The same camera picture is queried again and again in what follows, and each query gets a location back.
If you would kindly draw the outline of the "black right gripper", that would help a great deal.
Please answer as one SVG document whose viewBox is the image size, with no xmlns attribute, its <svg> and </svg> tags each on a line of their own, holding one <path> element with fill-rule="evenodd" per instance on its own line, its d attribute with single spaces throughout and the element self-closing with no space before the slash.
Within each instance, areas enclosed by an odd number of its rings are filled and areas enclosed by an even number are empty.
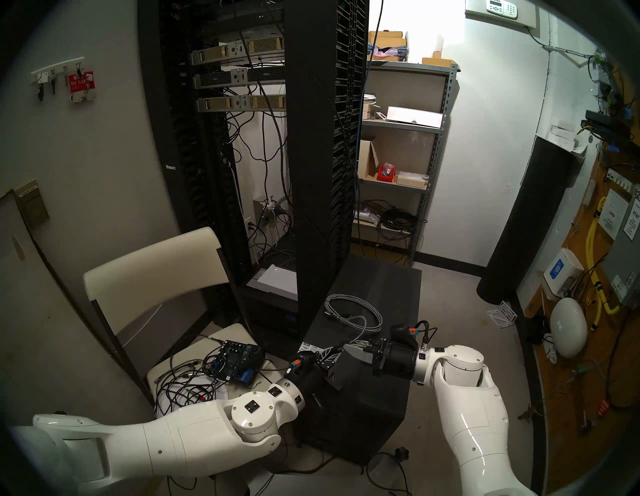
<svg viewBox="0 0 640 496">
<path fill-rule="evenodd" d="M 345 352 L 363 364 L 372 367 L 372 374 L 414 379 L 419 345 L 415 338 L 393 340 L 381 338 L 378 343 L 352 343 Z"/>
</svg>

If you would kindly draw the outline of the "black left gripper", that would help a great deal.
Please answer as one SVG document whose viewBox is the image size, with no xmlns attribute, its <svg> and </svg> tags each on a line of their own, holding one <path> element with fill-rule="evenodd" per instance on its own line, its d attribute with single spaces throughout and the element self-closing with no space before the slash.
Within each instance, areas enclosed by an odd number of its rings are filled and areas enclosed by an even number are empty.
<svg viewBox="0 0 640 496">
<path fill-rule="evenodd" d="M 320 361 L 334 361 L 331 367 L 310 361 L 304 361 L 297 368 L 297 389 L 302 396 L 310 396 L 325 385 L 335 391 L 341 391 L 350 377 L 350 359 L 337 358 L 342 353 L 342 346 L 332 346 L 320 351 Z"/>
</svg>

